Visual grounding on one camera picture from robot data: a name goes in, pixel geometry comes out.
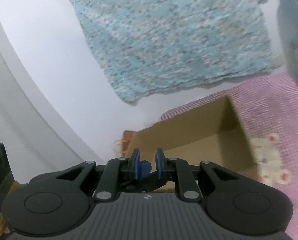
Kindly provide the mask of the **small blue object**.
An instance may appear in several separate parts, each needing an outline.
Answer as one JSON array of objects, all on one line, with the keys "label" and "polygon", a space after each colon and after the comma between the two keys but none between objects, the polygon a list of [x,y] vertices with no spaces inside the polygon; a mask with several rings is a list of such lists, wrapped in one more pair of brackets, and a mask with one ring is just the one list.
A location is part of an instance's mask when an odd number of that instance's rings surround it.
[{"label": "small blue object", "polygon": [[151,173],[152,165],[150,162],[143,160],[139,163],[139,178],[148,176]]}]

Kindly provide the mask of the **red gift bag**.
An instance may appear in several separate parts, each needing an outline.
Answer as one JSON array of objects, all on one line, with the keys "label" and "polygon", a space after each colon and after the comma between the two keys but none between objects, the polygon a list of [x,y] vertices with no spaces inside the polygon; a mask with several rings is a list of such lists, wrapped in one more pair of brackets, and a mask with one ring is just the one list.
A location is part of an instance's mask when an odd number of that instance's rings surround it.
[{"label": "red gift bag", "polygon": [[136,131],[125,130],[122,133],[122,138],[113,142],[113,150],[118,156],[120,157],[126,156],[129,145],[135,133]]}]

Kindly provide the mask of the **brown cardboard box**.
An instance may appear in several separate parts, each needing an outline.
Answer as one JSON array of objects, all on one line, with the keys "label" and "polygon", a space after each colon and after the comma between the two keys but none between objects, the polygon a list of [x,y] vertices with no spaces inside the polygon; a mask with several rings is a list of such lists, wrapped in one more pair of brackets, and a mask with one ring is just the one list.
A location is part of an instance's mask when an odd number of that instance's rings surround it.
[{"label": "brown cardboard box", "polygon": [[198,166],[203,160],[257,180],[252,148],[240,116],[229,96],[222,96],[136,132],[127,150],[139,149],[140,159],[156,171],[156,149],[166,158],[184,159]]}]

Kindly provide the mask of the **teal floral hanging cloth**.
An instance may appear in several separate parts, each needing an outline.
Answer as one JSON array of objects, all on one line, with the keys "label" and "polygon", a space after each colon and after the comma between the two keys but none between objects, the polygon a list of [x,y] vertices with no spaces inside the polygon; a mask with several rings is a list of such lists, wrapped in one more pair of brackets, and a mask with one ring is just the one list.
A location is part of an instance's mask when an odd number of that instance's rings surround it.
[{"label": "teal floral hanging cloth", "polygon": [[140,98],[273,69],[267,0],[70,0],[116,95]]}]

